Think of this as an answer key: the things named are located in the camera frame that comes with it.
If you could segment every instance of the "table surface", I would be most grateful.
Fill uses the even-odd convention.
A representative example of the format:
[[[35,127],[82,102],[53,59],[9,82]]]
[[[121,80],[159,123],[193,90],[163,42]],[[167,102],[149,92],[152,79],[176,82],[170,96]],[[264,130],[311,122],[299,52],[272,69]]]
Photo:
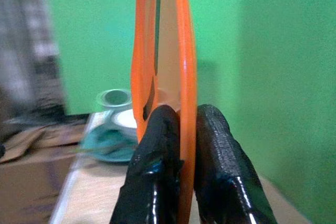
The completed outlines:
[[[86,131],[101,124],[103,113],[91,115]],[[127,165],[104,163],[78,154],[55,206],[50,224],[108,224],[124,183]],[[260,178],[279,224],[310,223],[267,180]],[[190,224],[199,224],[195,196]]]

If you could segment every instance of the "green backdrop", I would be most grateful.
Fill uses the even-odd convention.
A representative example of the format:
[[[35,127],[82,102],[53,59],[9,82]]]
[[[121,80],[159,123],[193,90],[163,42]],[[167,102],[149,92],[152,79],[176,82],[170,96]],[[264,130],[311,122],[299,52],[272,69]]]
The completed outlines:
[[[135,0],[49,0],[70,113],[129,88]],[[258,172],[336,223],[336,0],[190,0],[198,102],[218,106]]]

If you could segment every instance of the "wooden table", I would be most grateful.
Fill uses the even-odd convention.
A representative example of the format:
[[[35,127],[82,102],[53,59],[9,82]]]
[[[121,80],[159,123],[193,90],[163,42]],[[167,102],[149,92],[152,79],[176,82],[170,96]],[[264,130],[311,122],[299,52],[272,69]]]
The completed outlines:
[[[87,132],[102,122],[103,114],[93,114]],[[50,224],[108,224],[123,185],[126,165],[111,165],[86,154],[78,154],[64,183]],[[265,194],[279,224],[308,224],[267,180],[261,179]],[[199,224],[193,197],[190,224]]]

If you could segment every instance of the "cardboard box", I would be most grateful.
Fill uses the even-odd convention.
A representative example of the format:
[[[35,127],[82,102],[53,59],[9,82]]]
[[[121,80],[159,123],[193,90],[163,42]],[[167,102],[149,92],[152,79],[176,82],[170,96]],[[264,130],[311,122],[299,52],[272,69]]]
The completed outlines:
[[[48,223],[74,148],[39,148],[0,164],[0,224]]]

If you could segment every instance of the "green wall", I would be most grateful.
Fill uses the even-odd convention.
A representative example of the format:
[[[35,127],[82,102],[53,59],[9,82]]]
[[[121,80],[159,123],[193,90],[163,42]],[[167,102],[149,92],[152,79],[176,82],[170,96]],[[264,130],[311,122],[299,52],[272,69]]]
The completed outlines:
[[[314,223],[336,223],[336,0],[190,0],[198,101]],[[129,87],[134,0],[50,0],[69,111]]]

